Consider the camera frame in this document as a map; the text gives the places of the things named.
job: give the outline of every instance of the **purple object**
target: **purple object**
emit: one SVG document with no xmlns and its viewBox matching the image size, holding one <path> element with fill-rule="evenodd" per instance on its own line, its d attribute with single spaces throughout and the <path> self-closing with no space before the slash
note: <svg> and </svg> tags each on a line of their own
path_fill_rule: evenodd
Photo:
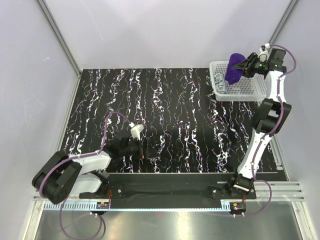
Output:
<svg viewBox="0 0 320 240">
<path fill-rule="evenodd" d="M 226 69 L 225 80 L 229 85 L 239 82 L 242 77 L 243 71 L 239 69 L 234 69 L 232 66 L 241 63 L 246 57 L 240 53 L 234 53 L 230 56 L 228 67 Z"/>
</svg>

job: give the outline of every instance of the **metal floor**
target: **metal floor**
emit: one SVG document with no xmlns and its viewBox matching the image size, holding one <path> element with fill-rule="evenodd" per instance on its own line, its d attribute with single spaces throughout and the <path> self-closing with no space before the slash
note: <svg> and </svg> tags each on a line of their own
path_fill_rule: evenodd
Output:
<svg viewBox="0 0 320 240">
<path fill-rule="evenodd" d="M 248 202 L 247 212 L 265 202 Z M 87 239 L 97 231 L 99 220 L 83 211 L 63 211 L 63 225 L 73 238 Z M 233 218 L 226 212 L 110 211 L 103 215 L 97 240 L 301 240 L 302 235 L 290 202 L 271 202 L 268 209 L 250 217 Z M 59 211 L 45 210 L 36 240 L 64 240 Z"/>
</svg>

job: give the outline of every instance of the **black and white patterned tablecloth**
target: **black and white patterned tablecloth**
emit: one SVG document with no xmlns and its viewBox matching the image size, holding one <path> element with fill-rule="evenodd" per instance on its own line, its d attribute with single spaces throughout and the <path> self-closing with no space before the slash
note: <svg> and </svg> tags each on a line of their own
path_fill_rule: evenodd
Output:
<svg viewBox="0 0 320 240">
<path fill-rule="evenodd" d="M 118 111 L 145 134 L 160 157 L 149 161 L 123 158 L 108 172 L 222 173 L 237 169 L 251 139 L 254 102 L 216 101 L 208 68 L 86 69 L 65 131 L 68 154 L 97 150 L 106 115 Z M 128 128 L 111 117 L 107 138 Z M 270 145 L 259 166 L 277 172 Z"/>
</svg>

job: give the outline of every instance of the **white wall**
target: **white wall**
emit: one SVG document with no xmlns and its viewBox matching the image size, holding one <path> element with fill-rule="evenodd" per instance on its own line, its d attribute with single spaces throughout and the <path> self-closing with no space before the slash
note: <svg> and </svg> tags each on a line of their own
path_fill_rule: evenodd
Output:
<svg viewBox="0 0 320 240">
<path fill-rule="evenodd" d="M 208 68 L 256 51 L 290 0 L 45 0 L 80 68 Z"/>
<path fill-rule="evenodd" d="M 20 240 L 76 74 L 36 1 L 0 1 L 0 23 L 0 238 Z"/>
<path fill-rule="evenodd" d="M 292 111 L 278 134 L 290 176 L 301 184 L 312 222 L 320 237 L 320 1 L 297 5 L 277 44 L 292 51 L 297 69 L 285 79 L 285 99 Z M 293 62 L 287 56 L 288 70 Z"/>
</svg>

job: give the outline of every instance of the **white plastic basket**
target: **white plastic basket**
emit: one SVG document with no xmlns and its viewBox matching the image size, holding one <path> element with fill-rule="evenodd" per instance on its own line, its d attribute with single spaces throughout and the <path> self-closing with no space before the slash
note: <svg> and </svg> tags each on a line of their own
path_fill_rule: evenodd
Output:
<svg viewBox="0 0 320 240">
<path fill-rule="evenodd" d="M 213 61 L 210 63 L 211 84 L 217 101 L 249 101 L 259 102 L 266 98 L 266 82 L 261 74 L 256 74 L 252 78 L 241 77 L 241 79 L 232 85 L 225 81 L 227 94 L 218 93 L 214 75 L 222 74 L 226 76 L 228 61 Z"/>
</svg>

